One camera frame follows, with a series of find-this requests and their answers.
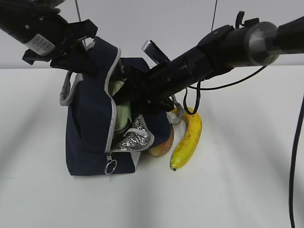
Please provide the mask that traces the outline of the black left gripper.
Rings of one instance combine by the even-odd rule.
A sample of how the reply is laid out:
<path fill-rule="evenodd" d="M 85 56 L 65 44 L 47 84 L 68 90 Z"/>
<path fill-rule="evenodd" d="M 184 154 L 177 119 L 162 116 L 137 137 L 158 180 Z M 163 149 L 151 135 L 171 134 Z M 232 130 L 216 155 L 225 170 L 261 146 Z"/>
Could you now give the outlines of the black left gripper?
<path fill-rule="evenodd" d="M 98 27 L 89 19 L 68 23 L 60 16 L 62 0 L 2 0 L 0 29 L 25 45 L 23 61 L 50 61 L 51 68 L 94 76 L 97 66 L 82 40 L 94 38 Z"/>

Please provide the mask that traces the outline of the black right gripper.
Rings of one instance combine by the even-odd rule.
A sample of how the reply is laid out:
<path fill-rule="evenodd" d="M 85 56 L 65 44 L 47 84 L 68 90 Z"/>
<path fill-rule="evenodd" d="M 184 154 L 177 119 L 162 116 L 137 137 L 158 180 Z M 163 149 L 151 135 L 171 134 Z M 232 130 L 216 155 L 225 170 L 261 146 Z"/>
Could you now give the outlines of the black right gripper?
<path fill-rule="evenodd" d="M 195 46 L 149 70 L 128 66 L 123 72 L 124 85 L 113 95 L 113 100 L 118 105 L 130 101 L 132 114 L 169 112 L 174 109 L 169 97 L 213 74 L 211 54 Z"/>

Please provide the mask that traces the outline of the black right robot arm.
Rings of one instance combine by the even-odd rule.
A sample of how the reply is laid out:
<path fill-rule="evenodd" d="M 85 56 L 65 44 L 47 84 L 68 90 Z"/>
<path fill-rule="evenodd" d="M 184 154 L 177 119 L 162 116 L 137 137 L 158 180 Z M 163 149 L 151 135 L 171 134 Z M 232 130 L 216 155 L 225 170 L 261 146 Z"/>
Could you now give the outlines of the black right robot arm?
<path fill-rule="evenodd" d="M 304 19 L 281 26 L 256 19 L 242 28 L 222 26 L 196 46 L 147 72 L 125 69 L 126 82 L 113 96 L 117 105 L 129 103 L 133 114 L 173 109 L 170 97 L 196 82 L 228 73 L 237 67 L 267 66 L 280 55 L 304 51 Z"/>

